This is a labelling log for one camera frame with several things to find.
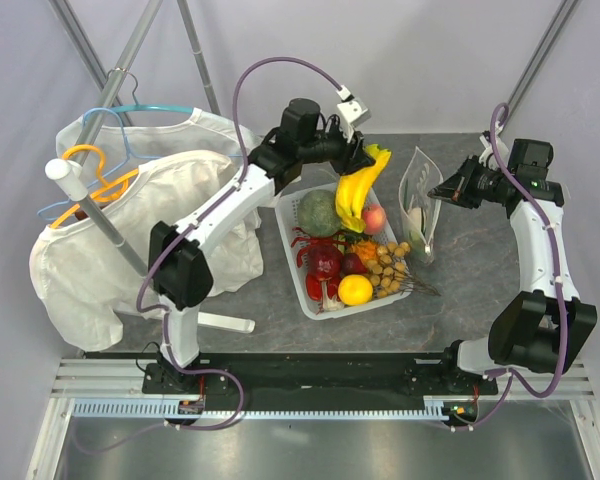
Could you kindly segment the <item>white radish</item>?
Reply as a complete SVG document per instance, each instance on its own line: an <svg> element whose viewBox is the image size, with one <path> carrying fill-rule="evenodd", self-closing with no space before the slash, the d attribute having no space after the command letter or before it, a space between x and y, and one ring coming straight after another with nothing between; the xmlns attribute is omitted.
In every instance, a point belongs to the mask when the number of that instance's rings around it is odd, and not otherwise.
<svg viewBox="0 0 600 480"><path fill-rule="evenodd" d="M426 214L424 210L421 207L410 208L407 216L414 228L424 235L426 232Z"/></svg>

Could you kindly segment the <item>yellow banana bunch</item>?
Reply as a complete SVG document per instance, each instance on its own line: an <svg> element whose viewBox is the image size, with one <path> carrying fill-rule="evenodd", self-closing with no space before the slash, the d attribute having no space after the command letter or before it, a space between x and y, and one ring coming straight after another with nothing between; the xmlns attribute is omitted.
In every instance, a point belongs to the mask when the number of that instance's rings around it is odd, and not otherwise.
<svg viewBox="0 0 600 480"><path fill-rule="evenodd" d="M389 149L381 149L377 144L367 146L365 152L375 163L356 173L342 176L335 193L336 213L343 227L356 233L362 233L366 228L362 211L367 195L392 156Z"/></svg>

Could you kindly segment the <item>clear polka dot zip bag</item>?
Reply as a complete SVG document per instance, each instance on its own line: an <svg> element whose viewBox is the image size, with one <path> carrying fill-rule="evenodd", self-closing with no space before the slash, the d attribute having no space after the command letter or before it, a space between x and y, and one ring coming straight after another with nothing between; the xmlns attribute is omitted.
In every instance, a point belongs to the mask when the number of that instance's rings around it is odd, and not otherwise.
<svg viewBox="0 0 600 480"><path fill-rule="evenodd" d="M398 197L403 237L410 245L411 256L425 265L435 259L434 234L441 208L441 201L428 193L442 182L438 166L416 147L401 179Z"/></svg>

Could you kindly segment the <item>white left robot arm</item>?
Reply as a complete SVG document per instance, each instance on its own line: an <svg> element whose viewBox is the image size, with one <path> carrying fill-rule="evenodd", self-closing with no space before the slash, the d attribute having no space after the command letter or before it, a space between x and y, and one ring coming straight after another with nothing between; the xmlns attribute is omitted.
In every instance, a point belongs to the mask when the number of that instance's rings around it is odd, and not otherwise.
<svg viewBox="0 0 600 480"><path fill-rule="evenodd" d="M291 100L279 125L227 185L175 224L153 227L149 275L165 313L161 350L170 364L164 379L176 392L191 392L199 382L192 363L199 355L198 313L213 285L208 260L223 238L247 214L270 205L306 164L328 162L340 175L373 165L358 130L370 117L362 101L349 97L337 104L328 123L321 117L316 102Z"/></svg>

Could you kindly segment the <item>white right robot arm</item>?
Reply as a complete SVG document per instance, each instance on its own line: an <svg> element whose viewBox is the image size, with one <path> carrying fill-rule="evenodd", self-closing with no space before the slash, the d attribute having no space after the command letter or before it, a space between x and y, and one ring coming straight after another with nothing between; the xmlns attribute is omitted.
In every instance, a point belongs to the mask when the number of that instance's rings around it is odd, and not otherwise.
<svg viewBox="0 0 600 480"><path fill-rule="evenodd" d="M571 278L562 239L564 194L548 180L554 158L550 143L517 139L481 141L481 155L468 157L458 171L431 189L429 197L467 209L484 202L502 205L514 231L520 291L494 320L487 337L457 340L438 368L447 392L463 392L474 374L522 367L552 373L570 369L597 323L595 306L581 301Z"/></svg>

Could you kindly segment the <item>green scallion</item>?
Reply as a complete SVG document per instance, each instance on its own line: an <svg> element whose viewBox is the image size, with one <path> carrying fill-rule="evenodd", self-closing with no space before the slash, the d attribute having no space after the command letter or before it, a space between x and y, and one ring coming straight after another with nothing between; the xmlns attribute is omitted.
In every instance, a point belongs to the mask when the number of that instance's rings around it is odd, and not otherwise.
<svg viewBox="0 0 600 480"><path fill-rule="evenodd" d="M414 228L413 224L410 222L410 220L407 216L407 212L410 208L420 207L418 205L417 198L414 195L409 193L408 185L405 185L403 200L404 200L404 211L405 211L405 223L404 223L405 233L408 235L408 237L411 241L421 243L422 242L422 239L421 239L422 234L417 229Z"/></svg>

